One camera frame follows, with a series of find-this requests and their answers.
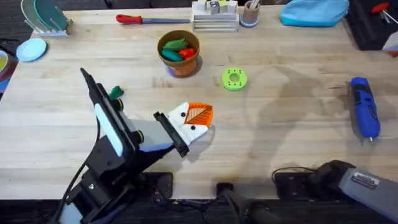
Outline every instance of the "red knife handle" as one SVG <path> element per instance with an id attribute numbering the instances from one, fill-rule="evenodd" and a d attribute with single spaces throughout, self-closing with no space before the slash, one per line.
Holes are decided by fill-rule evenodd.
<path id="1" fill-rule="evenodd" d="M 142 24 L 141 16 L 127 16 L 127 15 L 117 15 L 116 20 L 120 23 L 135 23 Z"/>

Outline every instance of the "red handle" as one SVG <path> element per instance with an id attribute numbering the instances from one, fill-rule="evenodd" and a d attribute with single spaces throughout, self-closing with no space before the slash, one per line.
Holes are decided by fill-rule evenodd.
<path id="1" fill-rule="evenodd" d="M 141 16 L 127 16 L 127 15 L 117 15 L 116 20 L 120 23 L 135 23 L 142 24 Z"/>
<path id="2" fill-rule="evenodd" d="M 372 8 L 371 13 L 375 14 L 375 13 L 382 12 L 383 10 L 387 9 L 389 5 L 390 5 L 390 3 L 388 3 L 388 2 L 380 3 Z"/>

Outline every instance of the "blue lid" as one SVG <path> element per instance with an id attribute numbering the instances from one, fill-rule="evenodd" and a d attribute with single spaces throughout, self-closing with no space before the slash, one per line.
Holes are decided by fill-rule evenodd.
<path id="1" fill-rule="evenodd" d="M 47 48 L 47 44 L 40 38 L 33 38 L 23 42 L 17 48 L 17 58 L 22 62 L 31 62 L 40 58 Z"/>

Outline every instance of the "plastic vegetable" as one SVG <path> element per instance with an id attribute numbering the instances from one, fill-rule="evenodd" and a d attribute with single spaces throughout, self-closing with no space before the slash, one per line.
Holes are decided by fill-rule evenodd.
<path id="1" fill-rule="evenodd" d="M 184 60 L 188 60 L 188 59 L 190 59 L 192 56 L 194 56 L 194 54 L 195 54 L 195 49 L 193 49 L 193 48 L 182 49 L 182 50 L 179 51 L 179 53 L 180 53 L 181 57 L 182 57 Z"/>
<path id="2" fill-rule="evenodd" d="M 182 58 L 179 53 L 174 52 L 172 50 L 167 50 L 163 49 L 162 50 L 162 56 L 165 57 L 167 60 L 170 60 L 172 62 L 182 62 Z"/>
<path id="3" fill-rule="evenodd" d="M 187 48 L 187 46 L 188 46 L 188 42 L 185 40 L 185 38 L 182 38 L 179 40 L 172 40 L 172 41 L 167 42 L 163 46 L 163 49 L 179 51 L 179 50 Z"/>

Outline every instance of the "green toy piece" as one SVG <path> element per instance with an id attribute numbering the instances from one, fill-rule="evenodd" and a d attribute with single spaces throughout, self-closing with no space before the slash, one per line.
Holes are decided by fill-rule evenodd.
<path id="1" fill-rule="evenodd" d="M 183 61 L 183 59 L 181 58 L 181 55 L 178 52 L 174 52 L 172 50 L 163 49 L 162 56 L 172 62 L 182 62 Z"/>
<path id="2" fill-rule="evenodd" d="M 182 49 L 187 48 L 188 42 L 185 40 L 185 38 L 179 39 L 179 40 L 172 40 L 167 42 L 164 46 L 164 50 L 174 50 L 174 51 L 179 51 Z"/>
<path id="3" fill-rule="evenodd" d="M 120 86 L 115 86 L 109 94 L 109 97 L 111 98 L 111 100 L 115 100 L 123 95 L 123 93 L 124 91 L 120 88 Z"/>
<path id="4" fill-rule="evenodd" d="M 224 70 L 221 79 L 224 87 L 229 91 L 241 90 L 248 82 L 246 73 L 240 68 L 227 68 Z"/>

